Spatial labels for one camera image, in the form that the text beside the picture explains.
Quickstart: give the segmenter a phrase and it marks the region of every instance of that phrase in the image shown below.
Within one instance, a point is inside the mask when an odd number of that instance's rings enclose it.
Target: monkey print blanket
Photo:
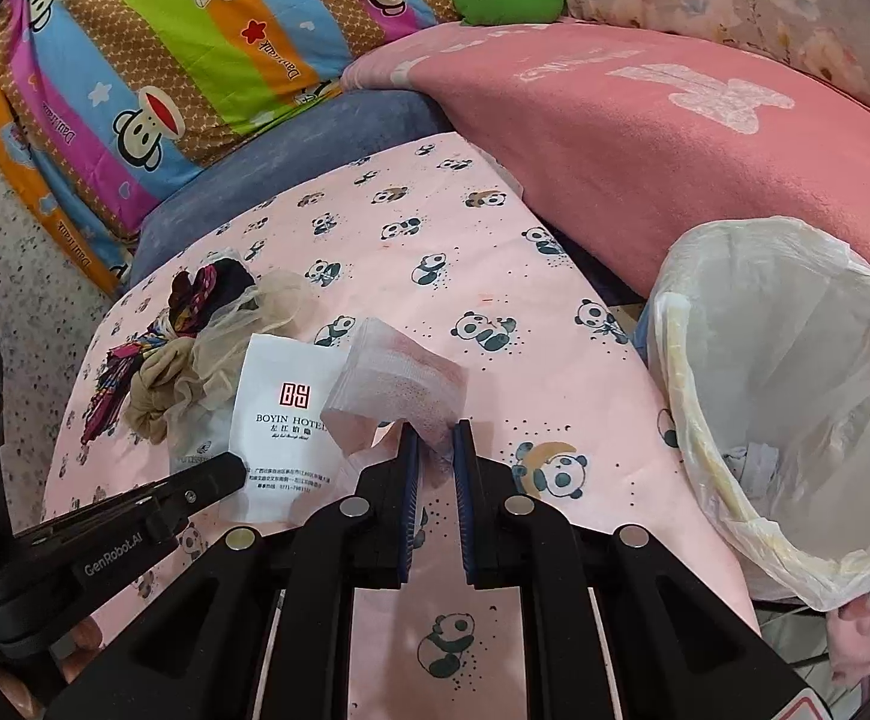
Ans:
[[[48,517],[168,474],[165,445],[123,421],[82,450],[92,377],[107,349],[155,318],[179,269],[232,247],[255,276],[280,268],[311,281],[303,341],[344,349],[376,316],[465,365],[479,454],[572,522],[647,526],[754,625],[739,565],[695,504],[662,396],[506,175],[456,133],[405,143],[285,191],[164,265],[91,343],[55,450]],[[408,584],[355,596],[349,717],[525,717],[518,591],[466,586],[451,479],[424,485],[419,507]],[[227,527],[212,509],[197,515],[181,549],[97,613],[106,637]]]

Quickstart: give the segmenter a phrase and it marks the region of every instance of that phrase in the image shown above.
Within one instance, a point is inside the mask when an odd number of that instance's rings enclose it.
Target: blue cushion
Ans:
[[[364,90],[326,100],[246,143],[155,208],[142,223],[131,285],[280,191],[451,129],[441,108],[417,92]]]

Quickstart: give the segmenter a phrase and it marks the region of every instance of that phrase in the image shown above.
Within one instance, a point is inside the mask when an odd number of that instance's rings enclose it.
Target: white paper bag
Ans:
[[[301,525],[331,500],[343,456],[320,413],[346,359],[341,349],[251,336],[229,440],[249,473],[222,501],[222,520]]]

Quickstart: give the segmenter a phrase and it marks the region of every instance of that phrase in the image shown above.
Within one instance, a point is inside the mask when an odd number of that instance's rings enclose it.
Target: pink blanket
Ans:
[[[870,111],[763,57],[574,20],[446,23],[363,56],[343,86],[431,95],[641,295],[672,242],[720,218],[792,215],[870,262]]]

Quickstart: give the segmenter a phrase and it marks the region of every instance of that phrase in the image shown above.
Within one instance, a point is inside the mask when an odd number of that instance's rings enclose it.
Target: green stripe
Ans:
[[[192,0],[123,0],[158,34],[218,115],[237,133],[259,129],[259,111],[277,117],[292,110],[275,96],[243,52],[225,39],[212,18]]]

